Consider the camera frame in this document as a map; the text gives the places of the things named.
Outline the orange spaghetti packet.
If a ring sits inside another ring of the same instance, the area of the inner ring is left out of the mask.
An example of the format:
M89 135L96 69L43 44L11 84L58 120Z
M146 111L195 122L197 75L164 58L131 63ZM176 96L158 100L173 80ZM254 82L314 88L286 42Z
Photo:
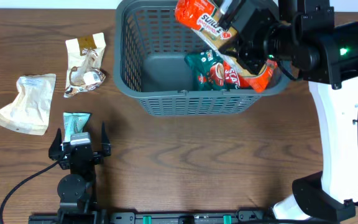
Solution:
M179 23L190 28L207 43L209 50L216 52L227 62L250 85L249 88L262 93L268 87L277 63L267 60L260 73L252 75L247 70L237 67L232 57L220 53L218 48L237 33L233 28L225 30L219 26L218 20L221 16L222 12L218 9L218 5L209 0L179 0L175 9L175 18Z

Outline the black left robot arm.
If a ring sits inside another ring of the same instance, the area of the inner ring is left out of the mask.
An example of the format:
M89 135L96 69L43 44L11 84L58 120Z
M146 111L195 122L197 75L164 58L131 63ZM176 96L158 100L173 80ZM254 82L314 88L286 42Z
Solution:
M63 142L62 132L57 131L48 150L48 156L63 170L70 173L58 183L60 197L58 223L109 223L107 211L98 208L96 196L95 166L111 155L111 144L105 125L101 127L101 149L92 150L88 132L72 134L70 141Z

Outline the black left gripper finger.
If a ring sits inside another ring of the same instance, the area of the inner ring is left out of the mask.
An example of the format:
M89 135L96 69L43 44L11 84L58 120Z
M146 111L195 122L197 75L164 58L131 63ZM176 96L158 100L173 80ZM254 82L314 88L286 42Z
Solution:
M48 150L48 156L53 161L59 161L62 158L62 153L62 132L58 128L55 139Z
M101 146L102 146L104 156L105 157L110 156L111 155L111 143L109 141L109 138L108 138L108 135L106 132L105 123L102 123L102 127L101 127Z

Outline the green instant coffee bag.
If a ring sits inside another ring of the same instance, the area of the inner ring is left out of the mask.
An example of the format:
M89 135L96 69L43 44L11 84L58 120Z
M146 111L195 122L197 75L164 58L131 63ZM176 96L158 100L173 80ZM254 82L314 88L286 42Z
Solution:
M250 85L216 52L207 50L185 56L198 91L244 89Z

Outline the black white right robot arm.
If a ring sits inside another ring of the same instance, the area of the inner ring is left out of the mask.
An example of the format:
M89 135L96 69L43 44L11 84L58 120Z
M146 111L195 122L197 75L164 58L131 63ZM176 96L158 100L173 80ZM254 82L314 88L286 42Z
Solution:
M321 172L294 180L269 223L339 223L358 206L358 22L336 26L329 0L223 1L218 24L237 36L219 51L250 73L290 61L308 82L323 149Z

